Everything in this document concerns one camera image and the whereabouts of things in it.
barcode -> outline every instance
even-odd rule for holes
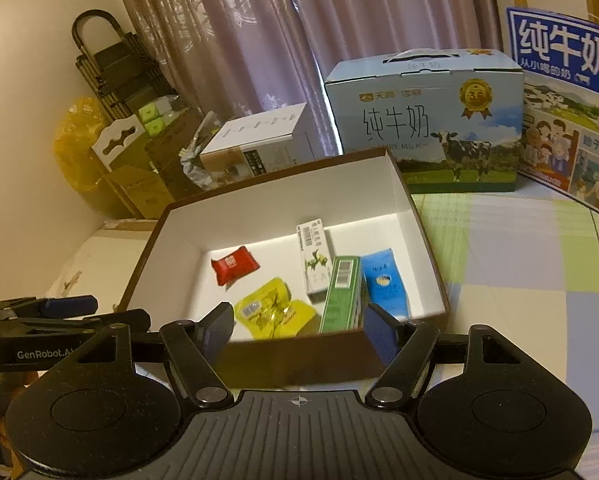
[[[335,288],[349,288],[353,276],[353,261],[340,260],[335,277]]]
[[[304,234],[304,247],[309,247],[313,245],[313,238],[311,238],[310,236],[310,226],[304,227],[302,232]]]
[[[256,313],[259,310],[259,308],[260,308],[260,302],[254,301],[253,303],[246,305],[242,309],[242,316],[251,317],[254,313]]]

black circular motor housing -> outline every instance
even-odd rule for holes
[[[109,341],[112,333],[112,362],[80,362],[106,341],[94,337],[11,403],[8,435],[33,468],[63,476],[110,476],[147,462],[176,434],[176,397],[135,373],[128,329],[110,329]]]
[[[479,326],[473,335],[473,328],[464,373],[431,388],[417,407],[425,442],[478,475],[533,478],[574,469],[591,434],[586,405],[506,339],[480,337]]]

pink curtain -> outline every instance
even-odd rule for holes
[[[124,0],[189,102],[224,118],[308,102],[326,155],[337,143],[321,75],[340,60],[414,47],[500,47],[494,2]]]

ribbed gray surface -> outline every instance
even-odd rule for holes
[[[117,478],[475,479],[430,455],[402,416],[369,410],[353,392],[245,392],[228,410],[195,416],[161,457]]]

blue milk box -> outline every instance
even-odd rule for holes
[[[326,80],[344,153],[387,146],[411,192],[515,189],[523,70],[496,50],[419,48]]]
[[[599,212],[599,25],[507,10],[525,69],[519,172]]]

